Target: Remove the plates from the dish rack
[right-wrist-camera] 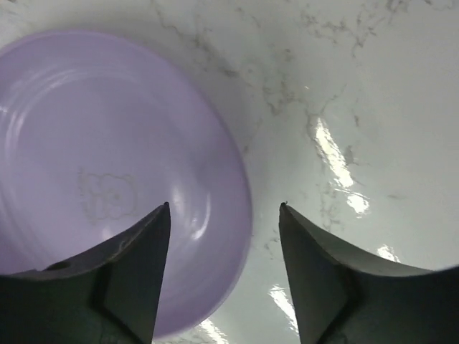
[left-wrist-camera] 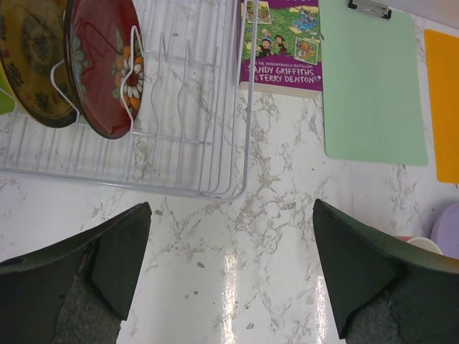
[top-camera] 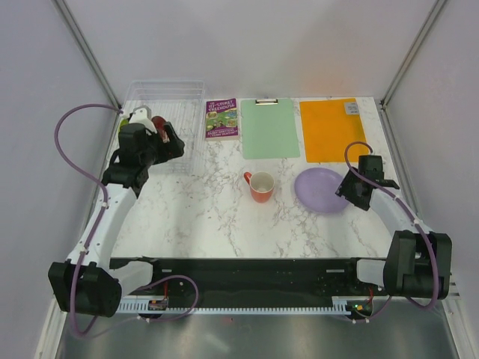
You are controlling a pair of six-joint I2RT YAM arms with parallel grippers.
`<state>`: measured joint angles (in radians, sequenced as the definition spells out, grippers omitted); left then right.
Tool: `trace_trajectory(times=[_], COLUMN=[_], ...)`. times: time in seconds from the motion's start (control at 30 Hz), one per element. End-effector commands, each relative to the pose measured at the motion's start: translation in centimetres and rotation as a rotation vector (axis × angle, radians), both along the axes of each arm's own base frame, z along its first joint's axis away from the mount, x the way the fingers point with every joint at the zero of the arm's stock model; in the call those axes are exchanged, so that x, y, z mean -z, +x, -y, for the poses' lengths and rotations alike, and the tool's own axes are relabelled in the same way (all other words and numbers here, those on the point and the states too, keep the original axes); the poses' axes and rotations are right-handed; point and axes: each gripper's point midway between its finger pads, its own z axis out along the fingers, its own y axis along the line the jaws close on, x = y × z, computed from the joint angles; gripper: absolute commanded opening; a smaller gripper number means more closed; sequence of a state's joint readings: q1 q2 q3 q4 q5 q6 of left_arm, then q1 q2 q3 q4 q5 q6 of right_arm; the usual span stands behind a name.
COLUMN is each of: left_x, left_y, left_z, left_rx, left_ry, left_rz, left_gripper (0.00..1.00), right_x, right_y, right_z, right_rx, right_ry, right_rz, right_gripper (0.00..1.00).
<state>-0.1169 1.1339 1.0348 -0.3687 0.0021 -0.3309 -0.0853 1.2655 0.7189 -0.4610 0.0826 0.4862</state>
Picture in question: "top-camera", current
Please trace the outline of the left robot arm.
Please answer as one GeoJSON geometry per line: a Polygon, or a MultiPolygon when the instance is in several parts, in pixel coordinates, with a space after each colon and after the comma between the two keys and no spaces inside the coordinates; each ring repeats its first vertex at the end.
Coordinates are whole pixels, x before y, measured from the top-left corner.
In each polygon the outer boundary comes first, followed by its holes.
{"type": "Polygon", "coordinates": [[[156,294],[164,286],[164,276],[144,260],[131,260],[111,269],[112,250],[120,229],[137,201],[153,165],[184,154],[184,142],[172,124],[160,116],[153,128],[128,123],[118,133],[119,147],[113,152],[101,180],[103,199],[84,234],[62,263],[54,262],[49,282],[60,309],[91,316],[113,316],[120,300],[142,288],[156,294]]]}

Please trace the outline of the lime green plate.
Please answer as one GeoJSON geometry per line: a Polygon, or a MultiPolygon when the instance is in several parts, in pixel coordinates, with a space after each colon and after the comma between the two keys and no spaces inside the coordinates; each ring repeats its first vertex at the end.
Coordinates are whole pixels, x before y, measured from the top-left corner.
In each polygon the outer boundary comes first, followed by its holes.
{"type": "Polygon", "coordinates": [[[121,129],[126,126],[127,124],[129,123],[129,118],[128,117],[122,117],[120,119],[120,123],[119,123],[119,126],[118,126],[118,131],[121,131],[121,129]]]}

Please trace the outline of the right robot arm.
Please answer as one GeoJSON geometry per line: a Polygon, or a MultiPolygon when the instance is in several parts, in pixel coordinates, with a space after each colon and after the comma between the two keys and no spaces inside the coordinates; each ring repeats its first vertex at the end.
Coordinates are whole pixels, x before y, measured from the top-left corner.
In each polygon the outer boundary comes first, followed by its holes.
{"type": "Polygon", "coordinates": [[[368,179],[351,168],[336,195],[359,209],[375,212],[392,236],[387,257],[379,265],[359,260],[357,269],[343,275],[346,291],[357,295],[373,283],[391,296],[436,300],[448,296],[451,238],[418,219],[394,180],[368,179]]]}

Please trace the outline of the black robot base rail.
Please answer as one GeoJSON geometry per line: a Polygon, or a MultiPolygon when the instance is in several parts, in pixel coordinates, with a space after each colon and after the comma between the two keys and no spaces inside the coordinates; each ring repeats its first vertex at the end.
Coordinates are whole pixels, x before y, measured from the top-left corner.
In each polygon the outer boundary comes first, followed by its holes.
{"type": "Polygon", "coordinates": [[[352,259],[166,259],[144,258],[160,284],[143,291],[166,294],[190,307],[220,302],[243,305],[324,304],[329,298],[383,296],[362,283],[352,259]]]}

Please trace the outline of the lavender plate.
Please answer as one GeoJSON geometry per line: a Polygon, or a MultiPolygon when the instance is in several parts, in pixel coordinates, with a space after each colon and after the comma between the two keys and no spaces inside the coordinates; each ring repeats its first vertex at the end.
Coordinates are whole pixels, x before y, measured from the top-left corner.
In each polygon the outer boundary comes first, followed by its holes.
{"type": "Polygon", "coordinates": [[[311,212],[339,213],[349,205],[347,200],[336,195],[343,178],[328,168],[309,168],[295,179],[294,191],[299,202],[311,212]]]}

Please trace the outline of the dark red floral plate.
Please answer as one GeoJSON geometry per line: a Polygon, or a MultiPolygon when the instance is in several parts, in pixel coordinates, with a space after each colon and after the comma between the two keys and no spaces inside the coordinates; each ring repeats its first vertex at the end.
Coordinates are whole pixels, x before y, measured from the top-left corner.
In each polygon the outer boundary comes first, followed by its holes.
{"type": "Polygon", "coordinates": [[[151,120],[153,122],[153,125],[156,128],[156,131],[159,134],[159,137],[162,139],[162,142],[163,143],[169,142],[168,134],[166,133],[166,131],[164,129],[164,126],[166,124],[166,120],[161,116],[154,116],[154,117],[152,117],[151,120]]]}

